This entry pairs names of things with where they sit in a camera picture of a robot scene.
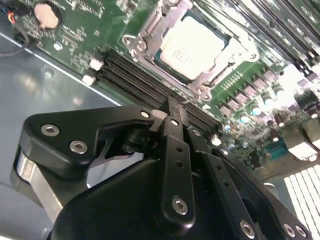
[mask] robotic arm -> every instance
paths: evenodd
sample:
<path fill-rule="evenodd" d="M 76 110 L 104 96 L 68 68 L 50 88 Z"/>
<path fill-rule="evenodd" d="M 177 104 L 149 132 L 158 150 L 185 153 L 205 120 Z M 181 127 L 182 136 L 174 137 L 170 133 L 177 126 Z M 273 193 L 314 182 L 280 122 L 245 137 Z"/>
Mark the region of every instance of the robotic arm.
<path fill-rule="evenodd" d="M 143 160 L 88 189 L 90 168 L 135 152 Z M 11 182 L 54 222 L 50 240 L 312 239 L 239 161 L 210 151 L 171 97 L 153 111 L 121 106 L 29 117 Z"/>

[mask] electronic component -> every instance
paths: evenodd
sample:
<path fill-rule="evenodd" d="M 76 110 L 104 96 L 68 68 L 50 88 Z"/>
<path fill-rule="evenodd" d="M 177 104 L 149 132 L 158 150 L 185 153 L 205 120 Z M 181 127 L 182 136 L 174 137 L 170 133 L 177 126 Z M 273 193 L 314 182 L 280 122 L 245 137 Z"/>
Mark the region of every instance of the electronic component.
<path fill-rule="evenodd" d="M 317 109 L 320 108 L 320 101 L 313 91 L 305 91 L 302 95 L 296 95 L 294 98 L 304 112 L 312 118 L 318 116 Z"/>
<path fill-rule="evenodd" d="M 96 71 L 99 71 L 103 65 L 104 65 L 104 61 L 98 60 L 96 58 L 91 59 L 89 63 L 89 66 Z"/>
<path fill-rule="evenodd" d="M 236 142 L 233 138 L 227 140 L 228 149 L 231 151 L 236 148 Z"/>
<path fill-rule="evenodd" d="M 292 124 L 281 130 L 282 138 L 288 151 L 302 161 L 313 162 L 317 159 L 317 151 L 305 140 L 299 127 Z"/>
<path fill-rule="evenodd" d="M 244 87 L 243 91 L 249 96 L 249 97 L 255 97 L 257 96 L 259 93 L 258 91 L 255 89 L 254 86 L 252 86 L 250 83 L 246 84 L 246 87 Z"/>
<path fill-rule="evenodd" d="M 247 124 L 250 122 L 250 118 L 249 118 L 248 114 L 244 111 L 239 113 L 239 119 L 240 119 L 240 122 L 243 124 Z"/>
<path fill-rule="evenodd" d="M 298 81 L 297 82 L 298 83 L 298 85 L 300 86 L 300 87 L 305 87 L 309 82 L 306 80 L 306 79 L 301 79 L 300 81 Z"/>
<path fill-rule="evenodd" d="M 256 102 L 254 102 L 250 105 L 250 109 L 251 109 L 252 114 L 255 116 L 259 116 L 262 113 L 261 108 L 259 107 L 259 105 Z"/>
<path fill-rule="evenodd" d="M 268 69 L 263 74 L 264 78 L 270 81 L 271 83 L 276 82 L 279 80 L 279 76 L 271 69 Z"/>
<path fill-rule="evenodd" d="M 255 80 L 253 80 L 252 83 L 254 86 L 256 86 L 260 90 L 263 90 L 269 87 L 269 85 L 259 76 Z"/>
<path fill-rule="evenodd" d="M 249 159 L 250 159 L 251 167 L 253 169 L 261 167 L 260 157 L 259 157 L 257 150 L 255 150 L 249 154 Z"/>
<path fill-rule="evenodd" d="M 270 134 L 270 138 L 272 139 L 273 142 L 279 141 L 279 135 L 274 128 L 270 129 L 269 134 Z"/>
<path fill-rule="evenodd" d="M 64 21 L 61 10 L 51 1 L 40 1 L 34 5 L 34 17 L 43 29 L 56 29 Z"/>
<path fill-rule="evenodd" d="M 28 15 L 31 12 L 30 6 L 28 6 L 27 4 L 24 4 L 23 2 L 18 1 L 18 0 L 6 1 L 5 5 L 1 6 L 1 4 L 0 4 L 0 7 L 2 9 L 6 8 L 6 9 L 10 10 L 16 16 L 19 16 L 19 17 Z"/>
<path fill-rule="evenodd" d="M 280 138 L 277 142 L 273 142 L 264 148 L 270 157 L 269 160 L 273 161 L 279 159 L 289 153 L 285 142 Z"/>
<path fill-rule="evenodd" d="M 315 118 L 318 117 L 318 113 L 317 113 L 317 111 L 315 109 L 311 109 L 310 111 L 308 111 L 308 114 L 310 115 L 310 117 L 312 119 L 315 119 Z"/>
<path fill-rule="evenodd" d="M 320 150 L 320 124 L 317 119 L 309 119 L 303 128 L 313 145 Z"/>
<path fill-rule="evenodd" d="M 82 77 L 82 82 L 86 85 L 91 86 L 96 81 L 96 73 L 92 70 L 87 70 L 86 74 Z"/>
<path fill-rule="evenodd" d="M 224 129 L 225 131 L 229 131 L 229 130 L 231 129 L 231 123 L 230 123 L 229 120 L 224 121 L 224 123 L 223 123 L 223 129 Z"/>
<path fill-rule="evenodd" d="M 224 116 L 229 116 L 231 114 L 230 108 L 224 103 L 221 104 L 219 110 Z"/>
<path fill-rule="evenodd" d="M 281 128 L 285 125 L 283 118 L 281 117 L 280 114 L 275 114 L 274 115 L 274 120 L 276 124 Z"/>
<path fill-rule="evenodd" d="M 278 99 L 284 98 L 285 90 L 284 90 L 284 88 L 282 86 L 277 85 L 277 86 L 274 86 L 272 89 L 273 89 L 274 94 L 276 95 L 276 97 Z"/>
<path fill-rule="evenodd" d="M 234 96 L 234 98 L 237 99 L 238 102 L 242 104 L 246 103 L 249 100 L 249 98 L 243 92 L 239 92 Z"/>
<path fill-rule="evenodd" d="M 215 65 L 215 59 L 224 47 L 223 39 L 187 16 L 163 38 L 160 59 L 178 73 L 195 80 Z"/>
<path fill-rule="evenodd" d="M 240 108 L 242 105 L 233 97 L 230 97 L 229 101 L 226 104 L 230 107 L 231 110 L 235 111 Z"/>
<path fill-rule="evenodd" d="M 265 106 L 272 107 L 275 103 L 275 101 L 272 99 L 272 97 L 269 94 L 262 95 L 262 100 Z"/>

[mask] ram slot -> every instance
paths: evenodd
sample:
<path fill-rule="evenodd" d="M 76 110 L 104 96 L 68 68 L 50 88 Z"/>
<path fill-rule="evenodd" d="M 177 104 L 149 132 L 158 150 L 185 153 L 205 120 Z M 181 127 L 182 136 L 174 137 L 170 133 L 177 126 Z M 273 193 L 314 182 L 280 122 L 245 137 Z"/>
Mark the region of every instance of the ram slot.
<path fill-rule="evenodd" d="M 292 52 L 292 50 L 287 47 L 281 38 L 276 36 L 272 31 L 269 30 L 269 27 L 263 23 L 254 12 L 252 12 L 246 5 L 242 2 L 236 0 L 226 0 L 230 6 L 234 6 L 235 9 L 242 14 L 242 16 L 247 20 L 247 22 L 255 29 L 259 31 L 263 37 L 268 40 L 272 47 L 276 49 L 285 59 L 290 60 L 292 63 L 299 62 L 299 56 Z"/>
<path fill-rule="evenodd" d="M 297 7 L 292 4 L 290 0 L 274 0 L 278 5 L 280 5 L 287 14 L 289 14 L 292 19 L 299 25 L 300 28 L 308 32 L 309 37 L 315 42 L 319 43 L 320 31 L 317 26 L 307 19 Z"/>
<path fill-rule="evenodd" d="M 291 44 L 303 54 L 305 54 L 310 60 L 313 60 L 313 56 L 318 56 L 317 52 L 312 49 L 312 47 L 293 29 L 289 24 L 287 24 L 281 17 L 270 9 L 270 5 L 263 0 L 253 0 L 254 4 L 263 14 L 272 19 L 272 23 L 281 30 L 281 33 L 290 41 Z"/>
<path fill-rule="evenodd" d="M 179 102 L 185 101 L 174 90 L 114 51 L 105 59 L 105 66 L 99 71 L 97 80 L 112 87 L 134 103 L 150 109 L 158 109 L 167 96 L 173 96 Z M 184 106 L 192 126 L 206 133 L 221 127 L 220 122 L 192 103 Z"/>

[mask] cable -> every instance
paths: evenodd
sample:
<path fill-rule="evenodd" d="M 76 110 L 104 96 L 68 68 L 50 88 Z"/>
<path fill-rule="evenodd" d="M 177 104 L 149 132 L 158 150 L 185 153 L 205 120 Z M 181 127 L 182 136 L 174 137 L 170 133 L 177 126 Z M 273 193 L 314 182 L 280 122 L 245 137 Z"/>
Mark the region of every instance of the cable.
<path fill-rule="evenodd" d="M 25 48 L 27 48 L 29 46 L 30 39 L 29 39 L 28 34 L 26 33 L 25 29 L 21 25 L 16 23 L 16 20 L 14 18 L 14 13 L 8 12 L 4 8 L 2 9 L 2 11 L 7 14 L 8 20 L 11 22 L 11 24 L 14 26 L 14 28 L 22 34 L 22 36 L 24 38 L 23 45 L 20 48 L 14 50 L 14 51 L 11 51 L 11 52 L 0 52 L 0 58 L 8 58 L 8 57 L 13 57 L 13 56 L 16 56 L 16 55 L 22 53 L 25 50 Z"/>

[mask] hex bolt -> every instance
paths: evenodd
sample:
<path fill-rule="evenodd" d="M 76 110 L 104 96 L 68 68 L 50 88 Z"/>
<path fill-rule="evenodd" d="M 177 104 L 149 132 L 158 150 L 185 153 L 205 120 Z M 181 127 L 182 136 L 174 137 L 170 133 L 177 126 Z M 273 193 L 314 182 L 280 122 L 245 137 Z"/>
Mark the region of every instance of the hex bolt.
<path fill-rule="evenodd" d="M 59 135 L 60 129 L 52 124 L 45 124 L 41 127 L 41 133 L 48 137 L 55 137 Z"/>
<path fill-rule="evenodd" d="M 88 146 L 83 141 L 72 141 L 69 147 L 76 154 L 85 154 L 88 151 Z"/>
<path fill-rule="evenodd" d="M 186 215 L 188 213 L 188 205 L 179 197 L 172 200 L 172 207 L 177 214 Z"/>
<path fill-rule="evenodd" d="M 283 224 L 284 230 L 285 232 L 290 236 L 295 238 L 296 237 L 296 233 L 295 231 L 288 225 L 288 224 Z"/>
<path fill-rule="evenodd" d="M 242 230 L 242 232 L 249 238 L 249 239 L 254 239 L 255 238 L 255 231 L 252 228 L 252 226 L 250 226 L 249 223 L 247 223 L 245 220 L 242 220 L 240 222 L 240 228 Z"/>
<path fill-rule="evenodd" d="M 141 111 L 141 115 L 145 118 L 149 118 L 150 117 L 150 114 L 147 113 L 146 111 Z"/>

